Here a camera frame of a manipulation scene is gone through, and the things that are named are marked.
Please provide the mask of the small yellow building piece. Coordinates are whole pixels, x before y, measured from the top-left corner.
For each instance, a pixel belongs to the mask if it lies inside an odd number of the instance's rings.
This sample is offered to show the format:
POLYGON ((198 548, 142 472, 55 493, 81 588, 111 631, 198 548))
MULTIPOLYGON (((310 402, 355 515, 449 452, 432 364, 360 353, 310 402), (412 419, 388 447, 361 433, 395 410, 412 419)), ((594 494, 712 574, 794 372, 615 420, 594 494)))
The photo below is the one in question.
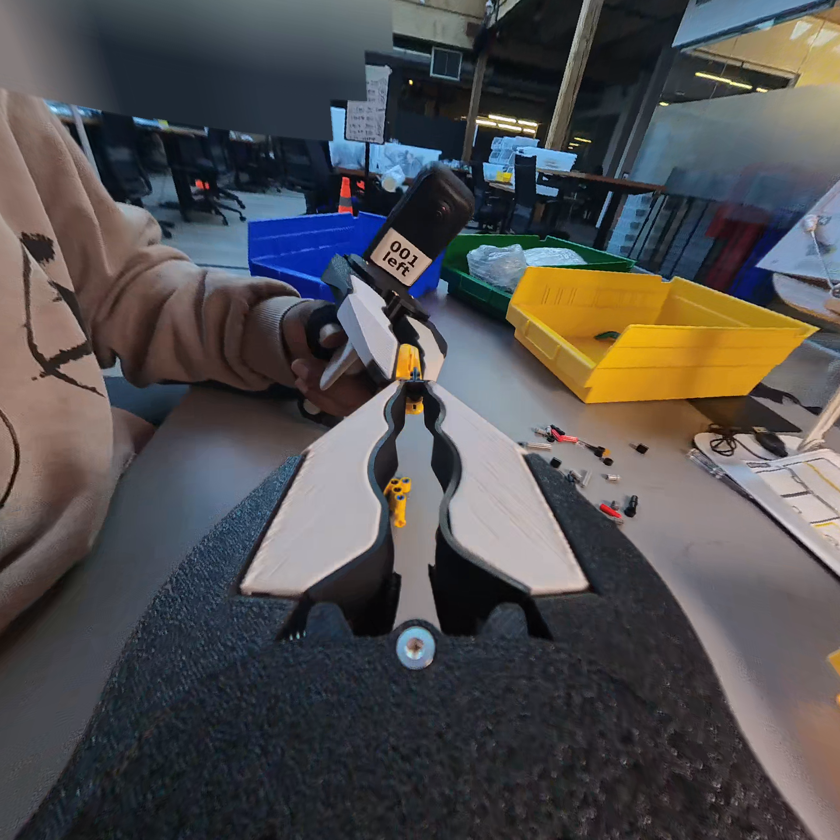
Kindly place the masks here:
POLYGON ((405 414, 422 414, 424 412, 426 386, 423 378, 421 355, 416 346, 410 343, 400 345, 396 359, 395 379, 402 383, 405 414))

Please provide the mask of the white sign board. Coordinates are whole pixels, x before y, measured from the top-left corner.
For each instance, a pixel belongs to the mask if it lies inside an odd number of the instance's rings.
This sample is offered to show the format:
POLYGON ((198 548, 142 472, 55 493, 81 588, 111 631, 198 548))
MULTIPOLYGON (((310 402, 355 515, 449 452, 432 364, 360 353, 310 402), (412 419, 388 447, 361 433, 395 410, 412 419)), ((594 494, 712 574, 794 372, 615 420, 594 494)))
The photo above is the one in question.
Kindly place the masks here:
POLYGON ((365 97, 348 100, 343 137, 349 142, 381 145, 385 142, 385 124, 392 69, 389 66, 365 66, 365 97))

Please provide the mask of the person's left forearm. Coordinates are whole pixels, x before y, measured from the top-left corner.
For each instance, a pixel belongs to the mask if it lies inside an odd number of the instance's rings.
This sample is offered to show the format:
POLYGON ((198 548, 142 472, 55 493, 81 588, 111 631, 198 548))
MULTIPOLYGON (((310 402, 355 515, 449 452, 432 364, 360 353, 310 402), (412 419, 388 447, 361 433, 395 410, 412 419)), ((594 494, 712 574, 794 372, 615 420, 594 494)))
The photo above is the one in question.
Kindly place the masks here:
POLYGON ((197 266, 162 242, 148 212, 106 195, 75 201, 51 223, 101 364, 119 359, 138 386, 293 385, 282 329, 307 311, 291 287, 197 266))

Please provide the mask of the open instruction manual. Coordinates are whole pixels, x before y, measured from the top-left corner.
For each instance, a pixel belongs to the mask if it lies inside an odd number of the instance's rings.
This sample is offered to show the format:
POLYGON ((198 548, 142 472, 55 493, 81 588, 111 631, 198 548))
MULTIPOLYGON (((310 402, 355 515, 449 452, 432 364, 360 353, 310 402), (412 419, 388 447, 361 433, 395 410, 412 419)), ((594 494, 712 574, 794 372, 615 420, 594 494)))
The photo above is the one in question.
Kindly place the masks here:
POLYGON ((839 182, 761 258, 757 267, 838 286, 839 182))

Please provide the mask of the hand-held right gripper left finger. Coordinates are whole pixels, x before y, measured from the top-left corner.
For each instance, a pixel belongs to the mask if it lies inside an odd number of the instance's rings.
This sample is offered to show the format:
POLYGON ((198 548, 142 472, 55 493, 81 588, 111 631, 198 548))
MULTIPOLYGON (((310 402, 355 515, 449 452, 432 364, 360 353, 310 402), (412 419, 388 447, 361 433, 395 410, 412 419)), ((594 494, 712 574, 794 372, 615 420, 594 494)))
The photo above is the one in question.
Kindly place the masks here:
POLYGON ((360 615, 380 594, 393 573, 384 489, 397 468, 403 387, 388 385, 304 451, 241 579, 242 595, 330 602, 360 615))

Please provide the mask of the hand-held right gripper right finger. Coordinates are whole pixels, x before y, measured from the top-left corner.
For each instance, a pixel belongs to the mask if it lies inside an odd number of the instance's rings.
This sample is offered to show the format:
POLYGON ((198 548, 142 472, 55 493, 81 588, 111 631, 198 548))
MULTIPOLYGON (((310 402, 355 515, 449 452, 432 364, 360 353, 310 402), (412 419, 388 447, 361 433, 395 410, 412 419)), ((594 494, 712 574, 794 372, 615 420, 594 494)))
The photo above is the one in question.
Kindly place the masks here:
POLYGON ((425 385, 423 401, 443 492, 429 568, 438 617, 587 592, 524 448, 439 384, 425 385))

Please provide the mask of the clear plastic bag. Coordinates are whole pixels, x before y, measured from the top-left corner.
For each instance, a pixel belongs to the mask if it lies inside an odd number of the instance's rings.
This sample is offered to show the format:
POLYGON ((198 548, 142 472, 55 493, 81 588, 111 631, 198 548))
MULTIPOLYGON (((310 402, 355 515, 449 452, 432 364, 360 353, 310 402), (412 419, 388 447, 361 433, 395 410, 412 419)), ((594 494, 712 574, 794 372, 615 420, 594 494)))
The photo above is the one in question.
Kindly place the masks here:
POLYGON ((515 291, 525 271, 530 267, 587 266, 585 259, 571 248, 525 249, 520 245, 480 245, 467 253, 466 260, 471 276, 507 292, 515 291))

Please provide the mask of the pile of black red pieces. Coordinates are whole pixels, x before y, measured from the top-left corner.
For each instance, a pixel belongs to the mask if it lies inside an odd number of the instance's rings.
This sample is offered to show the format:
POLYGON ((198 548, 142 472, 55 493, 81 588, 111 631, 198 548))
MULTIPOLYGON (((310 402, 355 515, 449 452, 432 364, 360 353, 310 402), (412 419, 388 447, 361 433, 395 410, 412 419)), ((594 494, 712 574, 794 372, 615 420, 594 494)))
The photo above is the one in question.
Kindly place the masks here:
MULTIPOLYGON (((518 442, 518 445, 528 452, 541 453, 549 458, 549 467, 559 473, 563 480, 573 486, 584 490, 592 481, 595 472, 591 469, 576 469, 573 466, 565 465, 562 458, 553 454, 553 448, 559 446, 577 447, 588 452, 604 468, 600 474, 604 482, 614 487, 621 482, 621 477, 610 470, 614 466, 612 451, 604 446, 591 444, 578 435, 567 434, 561 427, 555 424, 537 426, 532 428, 533 439, 518 442)), ((632 520, 638 513, 638 495, 630 494, 625 501, 617 500, 601 501, 598 504, 599 511, 616 523, 632 520)))

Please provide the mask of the blue plastic bin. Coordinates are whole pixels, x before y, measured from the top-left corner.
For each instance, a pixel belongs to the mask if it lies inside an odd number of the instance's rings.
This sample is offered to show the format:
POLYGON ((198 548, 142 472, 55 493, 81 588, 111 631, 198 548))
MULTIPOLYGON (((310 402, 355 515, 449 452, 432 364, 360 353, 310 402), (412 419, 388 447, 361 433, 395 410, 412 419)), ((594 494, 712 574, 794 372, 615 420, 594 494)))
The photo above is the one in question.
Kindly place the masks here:
POLYGON ((252 277, 287 283, 302 298, 334 301, 321 280, 332 257, 363 254, 385 217, 361 212, 260 219, 248 223, 252 277))

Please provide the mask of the person's torso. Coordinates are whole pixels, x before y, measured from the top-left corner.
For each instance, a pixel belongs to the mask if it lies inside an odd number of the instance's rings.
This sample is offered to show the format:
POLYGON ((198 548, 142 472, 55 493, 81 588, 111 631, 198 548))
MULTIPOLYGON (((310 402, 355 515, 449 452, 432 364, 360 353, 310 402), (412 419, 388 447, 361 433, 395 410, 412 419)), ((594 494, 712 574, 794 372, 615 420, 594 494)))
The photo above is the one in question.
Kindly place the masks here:
POLYGON ((99 358, 120 293, 172 253, 116 204, 47 106, 2 90, 2 630, 90 549, 133 456, 99 358))

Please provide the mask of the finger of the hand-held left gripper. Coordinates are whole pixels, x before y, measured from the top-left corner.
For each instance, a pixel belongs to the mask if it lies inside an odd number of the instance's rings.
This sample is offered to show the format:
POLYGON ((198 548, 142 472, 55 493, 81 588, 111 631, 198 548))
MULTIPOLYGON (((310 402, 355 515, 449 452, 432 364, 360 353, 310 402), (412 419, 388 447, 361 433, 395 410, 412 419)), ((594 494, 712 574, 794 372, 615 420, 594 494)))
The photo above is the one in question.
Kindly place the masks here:
POLYGON ((384 299, 374 291, 352 291, 342 302, 342 327, 371 378, 393 381, 400 344, 384 299))
POLYGON ((417 347, 421 355, 423 379, 426 382, 437 382, 448 346, 443 335, 430 321, 417 323, 417 347))

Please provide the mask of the wooden background table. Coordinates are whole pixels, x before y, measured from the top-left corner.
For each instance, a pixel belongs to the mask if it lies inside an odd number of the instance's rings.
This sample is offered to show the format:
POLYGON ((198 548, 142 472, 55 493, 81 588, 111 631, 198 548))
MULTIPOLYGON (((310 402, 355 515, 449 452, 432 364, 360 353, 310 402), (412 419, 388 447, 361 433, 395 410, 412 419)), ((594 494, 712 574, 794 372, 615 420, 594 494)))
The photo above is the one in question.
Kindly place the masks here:
POLYGON ((666 193, 664 185, 636 182, 625 178, 612 178, 579 171, 555 171, 544 166, 537 166, 538 183, 562 189, 571 184, 595 186, 605 192, 605 204, 601 221, 596 226, 593 247, 606 250, 613 232, 614 223, 627 197, 651 194, 660 196, 666 193))

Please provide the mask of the person's left hand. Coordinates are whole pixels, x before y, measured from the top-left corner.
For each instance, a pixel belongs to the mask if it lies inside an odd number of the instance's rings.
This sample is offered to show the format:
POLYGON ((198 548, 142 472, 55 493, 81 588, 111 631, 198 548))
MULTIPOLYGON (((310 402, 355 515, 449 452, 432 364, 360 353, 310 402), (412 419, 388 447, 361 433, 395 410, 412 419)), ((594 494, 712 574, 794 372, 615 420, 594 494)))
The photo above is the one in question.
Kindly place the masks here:
POLYGON ((346 417, 380 391, 364 369, 347 371, 329 388, 321 388, 322 374, 348 341, 326 301, 304 300, 290 308, 281 321, 280 336, 296 388, 321 411, 346 417))

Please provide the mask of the printed instruction sheet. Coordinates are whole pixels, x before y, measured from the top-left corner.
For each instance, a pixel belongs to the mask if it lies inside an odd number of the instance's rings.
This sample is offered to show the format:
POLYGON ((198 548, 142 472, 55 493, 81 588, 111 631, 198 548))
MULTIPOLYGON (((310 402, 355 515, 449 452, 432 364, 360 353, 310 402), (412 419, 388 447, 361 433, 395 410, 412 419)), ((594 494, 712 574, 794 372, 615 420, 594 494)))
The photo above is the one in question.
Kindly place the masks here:
POLYGON ((835 576, 839 575, 839 454, 830 448, 796 453, 799 439, 780 437, 786 456, 755 436, 705 432, 689 457, 761 508, 835 576))

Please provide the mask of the green plastic bin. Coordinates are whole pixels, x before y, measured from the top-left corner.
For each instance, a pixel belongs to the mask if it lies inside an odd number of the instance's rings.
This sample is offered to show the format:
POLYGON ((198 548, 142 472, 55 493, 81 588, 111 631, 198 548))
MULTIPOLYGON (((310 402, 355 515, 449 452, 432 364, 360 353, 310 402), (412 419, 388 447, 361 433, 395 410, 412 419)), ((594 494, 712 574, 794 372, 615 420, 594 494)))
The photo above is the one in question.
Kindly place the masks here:
POLYGON ((512 292, 492 287, 483 280, 469 274, 466 255, 480 245, 520 245, 524 249, 536 247, 569 248, 581 255, 586 267, 572 269, 593 269, 612 272, 629 272, 636 267, 636 261, 624 256, 607 253, 593 247, 548 236, 514 234, 460 234, 444 254, 441 277, 448 284, 448 294, 465 305, 498 321, 505 321, 512 292))

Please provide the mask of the black office chair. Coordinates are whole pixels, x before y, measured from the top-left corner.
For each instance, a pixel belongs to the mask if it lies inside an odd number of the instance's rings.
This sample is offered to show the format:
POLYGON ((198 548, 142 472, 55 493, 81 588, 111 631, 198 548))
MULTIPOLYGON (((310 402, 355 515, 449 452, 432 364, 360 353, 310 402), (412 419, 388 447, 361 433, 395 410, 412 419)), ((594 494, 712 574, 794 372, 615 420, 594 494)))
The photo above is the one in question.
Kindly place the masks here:
POLYGON ((209 143, 209 137, 177 134, 173 139, 171 173, 178 193, 178 205, 183 219, 192 221, 194 213, 213 215, 229 225, 226 213, 235 213, 246 222, 245 203, 228 188, 228 168, 219 166, 209 143))
POLYGON ((506 231, 511 235, 546 236, 537 219, 538 192, 536 159, 516 154, 513 170, 513 199, 507 215, 506 231))

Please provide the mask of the grey desk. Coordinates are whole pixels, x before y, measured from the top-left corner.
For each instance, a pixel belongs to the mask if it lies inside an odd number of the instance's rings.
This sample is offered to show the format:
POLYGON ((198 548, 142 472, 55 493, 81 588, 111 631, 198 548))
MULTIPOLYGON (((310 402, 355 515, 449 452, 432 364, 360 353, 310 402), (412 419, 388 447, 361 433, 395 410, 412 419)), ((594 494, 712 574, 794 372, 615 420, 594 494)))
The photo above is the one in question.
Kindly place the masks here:
MULTIPOLYGON (((707 649, 757 758, 815 838, 838 838, 838 579, 749 500, 687 458, 687 402, 585 405, 513 337, 439 291, 440 383, 517 441, 555 423, 612 450, 622 531, 707 649)), ((294 405, 196 387, 122 479, 100 541, 2 638, 2 838, 13 838, 83 733, 154 593, 189 550, 319 435, 294 405)))

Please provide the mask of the wooden support post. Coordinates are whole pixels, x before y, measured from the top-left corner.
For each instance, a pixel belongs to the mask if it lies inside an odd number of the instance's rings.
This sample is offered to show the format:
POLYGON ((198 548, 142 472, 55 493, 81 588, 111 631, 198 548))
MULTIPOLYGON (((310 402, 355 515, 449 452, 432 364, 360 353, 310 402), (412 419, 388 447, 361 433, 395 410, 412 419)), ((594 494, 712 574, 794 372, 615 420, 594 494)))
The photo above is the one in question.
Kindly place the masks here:
POLYGON ((486 47, 479 52, 474 65, 469 95, 469 107, 465 121, 465 137, 460 155, 460 160, 466 164, 472 160, 472 152, 476 137, 476 121, 480 110, 480 96, 487 69, 488 55, 489 49, 486 47))
POLYGON ((604 2, 583 1, 577 19, 570 52, 566 61, 552 119, 546 132, 544 147, 560 151, 571 127, 574 106, 579 95, 587 61, 592 51, 604 2))

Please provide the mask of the stack of coloured crates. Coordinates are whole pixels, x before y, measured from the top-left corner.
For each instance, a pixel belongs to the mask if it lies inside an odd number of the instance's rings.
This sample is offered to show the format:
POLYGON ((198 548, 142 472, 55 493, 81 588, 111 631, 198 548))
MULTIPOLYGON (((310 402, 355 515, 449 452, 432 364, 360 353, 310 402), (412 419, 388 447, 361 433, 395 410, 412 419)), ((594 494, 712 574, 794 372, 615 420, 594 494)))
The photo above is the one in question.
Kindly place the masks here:
POLYGON ((774 299, 770 272, 758 267, 791 226, 790 215, 736 203, 711 203, 691 228, 673 276, 762 307, 774 299))

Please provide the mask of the black flat device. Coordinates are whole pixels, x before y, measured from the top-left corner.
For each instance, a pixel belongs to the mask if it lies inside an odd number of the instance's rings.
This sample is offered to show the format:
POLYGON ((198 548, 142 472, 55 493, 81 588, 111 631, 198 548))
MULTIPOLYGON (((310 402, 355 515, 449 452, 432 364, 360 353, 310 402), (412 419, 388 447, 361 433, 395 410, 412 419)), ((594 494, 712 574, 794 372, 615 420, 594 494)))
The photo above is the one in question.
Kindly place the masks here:
POLYGON ((749 433, 761 427, 775 434, 799 434, 802 429, 750 395, 688 400, 710 425, 749 433))

